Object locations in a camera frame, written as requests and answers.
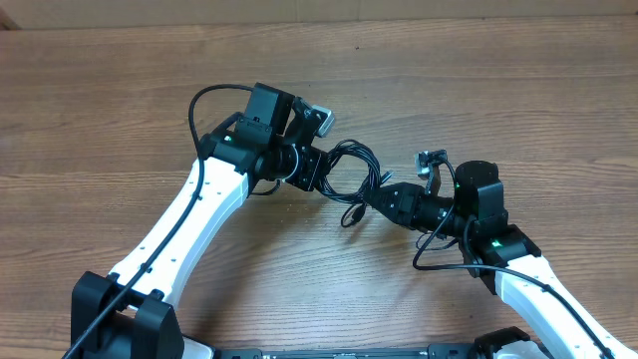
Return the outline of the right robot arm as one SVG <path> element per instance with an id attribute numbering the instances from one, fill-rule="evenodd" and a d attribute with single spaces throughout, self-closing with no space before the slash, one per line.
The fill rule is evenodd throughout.
<path id="1" fill-rule="evenodd" d="M 428 234 L 449 236 L 461 263 L 422 264 L 425 240 L 412 265 L 418 271 L 462 269 L 514 310 L 553 358 L 634 358 L 636 350 L 616 339 L 567 290 L 541 249 L 508 220 L 498 167 L 485 161 L 450 167 L 454 193 L 438 194 L 440 166 L 449 161 L 418 161 L 426 185 L 399 182 L 376 186 L 365 202 L 389 221 Z"/>

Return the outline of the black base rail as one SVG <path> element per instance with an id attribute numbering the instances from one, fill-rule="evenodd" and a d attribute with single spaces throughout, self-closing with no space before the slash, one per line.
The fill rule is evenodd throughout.
<path id="1" fill-rule="evenodd" d="M 273 351 L 216 349 L 213 359 L 487 359 L 474 344 L 431 344 L 417 348 L 328 349 Z"/>

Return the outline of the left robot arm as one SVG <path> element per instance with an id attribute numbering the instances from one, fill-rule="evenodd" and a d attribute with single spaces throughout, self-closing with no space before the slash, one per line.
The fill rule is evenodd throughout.
<path id="1" fill-rule="evenodd" d="M 72 292 L 68 358 L 212 358 L 215 349 L 184 335 L 176 309 L 222 225 L 262 180 L 310 191 L 322 155 L 316 138 L 335 118 L 321 106 L 257 83 L 248 103 L 208 134 L 194 134 L 196 160 L 159 221 L 101 276 L 85 272 Z"/>

